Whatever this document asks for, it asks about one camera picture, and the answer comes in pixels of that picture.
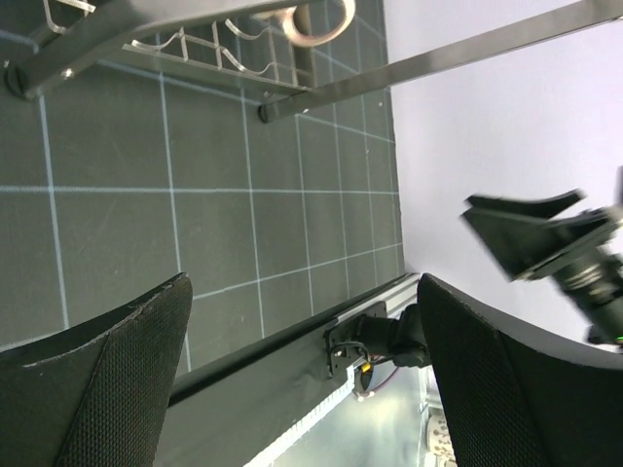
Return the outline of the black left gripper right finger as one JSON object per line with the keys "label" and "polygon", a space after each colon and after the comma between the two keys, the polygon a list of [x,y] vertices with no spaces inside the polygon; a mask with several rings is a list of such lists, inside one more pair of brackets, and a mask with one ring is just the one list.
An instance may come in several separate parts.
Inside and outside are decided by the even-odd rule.
{"label": "black left gripper right finger", "polygon": [[622,357],[426,273],[424,337],[459,466],[619,466]]}

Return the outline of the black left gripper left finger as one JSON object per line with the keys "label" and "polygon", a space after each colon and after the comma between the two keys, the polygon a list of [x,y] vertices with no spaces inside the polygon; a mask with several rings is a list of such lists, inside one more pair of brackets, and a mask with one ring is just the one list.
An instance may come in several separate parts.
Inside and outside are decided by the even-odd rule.
{"label": "black left gripper left finger", "polygon": [[1,354],[4,466],[150,466],[190,318],[179,273],[133,301]]}

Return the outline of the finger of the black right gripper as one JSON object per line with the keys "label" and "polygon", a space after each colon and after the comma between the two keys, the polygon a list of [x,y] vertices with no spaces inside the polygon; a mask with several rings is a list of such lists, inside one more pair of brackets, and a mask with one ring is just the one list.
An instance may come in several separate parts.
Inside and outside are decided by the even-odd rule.
{"label": "finger of the black right gripper", "polygon": [[531,200],[472,195],[466,202],[474,209],[551,219],[584,198],[580,190],[572,190],[555,197]]}
{"label": "finger of the black right gripper", "polygon": [[462,217],[511,281],[553,275],[611,238],[605,214],[546,220],[470,208]]}

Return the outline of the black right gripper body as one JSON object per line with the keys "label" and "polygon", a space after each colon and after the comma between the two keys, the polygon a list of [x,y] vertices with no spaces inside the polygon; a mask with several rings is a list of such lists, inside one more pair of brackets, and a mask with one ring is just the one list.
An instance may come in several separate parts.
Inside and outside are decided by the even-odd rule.
{"label": "black right gripper body", "polygon": [[592,343],[622,343],[622,258],[605,247],[621,227],[620,205],[532,220],[514,248],[513,278],[552,278],[591,322]]}

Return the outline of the tan mug lilac inside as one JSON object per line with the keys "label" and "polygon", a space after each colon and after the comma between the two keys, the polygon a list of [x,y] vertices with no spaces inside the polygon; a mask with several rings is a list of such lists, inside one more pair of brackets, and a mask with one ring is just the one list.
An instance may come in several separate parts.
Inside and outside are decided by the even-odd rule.
{"label": "tan mug lilac inside", "polygon": [[285,38],[296,47],[316,48],[346,32],[355,16],[355,1],[312,1],[305,5],[254,14],[252,18],[274,22]]}

